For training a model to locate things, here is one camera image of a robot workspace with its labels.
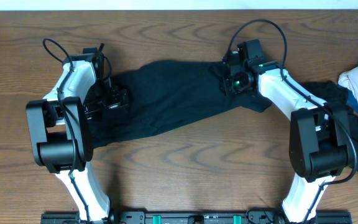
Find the black cloth shorts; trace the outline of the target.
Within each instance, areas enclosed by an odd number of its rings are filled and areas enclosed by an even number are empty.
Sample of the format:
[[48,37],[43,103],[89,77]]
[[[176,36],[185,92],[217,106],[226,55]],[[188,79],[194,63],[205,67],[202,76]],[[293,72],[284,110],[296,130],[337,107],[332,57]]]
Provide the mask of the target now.
[[271,106],[262,96],[226,96],[220,82],[228,71],[222,62],[160,60],[114,75],[129,106],[89,120],[94,146],[155,136],[237,107],[261,113]]

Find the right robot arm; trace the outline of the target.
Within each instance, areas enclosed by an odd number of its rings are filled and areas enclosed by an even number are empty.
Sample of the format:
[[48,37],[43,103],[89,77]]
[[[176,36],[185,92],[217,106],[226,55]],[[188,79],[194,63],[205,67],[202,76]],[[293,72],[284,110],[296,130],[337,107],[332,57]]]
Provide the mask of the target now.
[[276,213],[275,223],[327,223],[348,215],[318,214],[316,207],[330,185],[348,177],[336,177],[349,165],[357,165],[346,109],[314,96],[298,84],[278,62],[262,53],[239,49],[223,57],[227,95],[251,93],[271,101],[290,122],[289,158],[295,176],[288,195]]

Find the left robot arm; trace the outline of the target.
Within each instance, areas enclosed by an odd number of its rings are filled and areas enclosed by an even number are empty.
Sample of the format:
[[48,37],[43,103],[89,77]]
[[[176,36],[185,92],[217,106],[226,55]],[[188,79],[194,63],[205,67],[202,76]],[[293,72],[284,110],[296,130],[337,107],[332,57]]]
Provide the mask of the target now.
[[90,121],[124,110],[127,91],[104,76],[108,60],[102,47],[83,49],[62,62],[62,75],[41,100],[28,102],[27,124],[34,160],[55,174],[73,197],[77,212],[45,212],[41,223],[113,223],[109,197],[91,160],[94,142]]

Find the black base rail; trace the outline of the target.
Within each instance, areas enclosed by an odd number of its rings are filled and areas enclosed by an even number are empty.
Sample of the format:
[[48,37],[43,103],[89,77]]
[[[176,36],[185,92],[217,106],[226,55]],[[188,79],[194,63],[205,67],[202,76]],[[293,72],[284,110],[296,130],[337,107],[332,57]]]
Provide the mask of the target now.
[[[87,223],[80,220],[79,213],[44,213],[41,224]],[[90,223],[122,223],[122,224],[268,224],[290,223],[283,214],[274,211],[249,210],[245,213],[149,213],[122,212],[120,216],[104,218]],[[349,212],[318,212],[306,223],[319,224],[351,224]]]

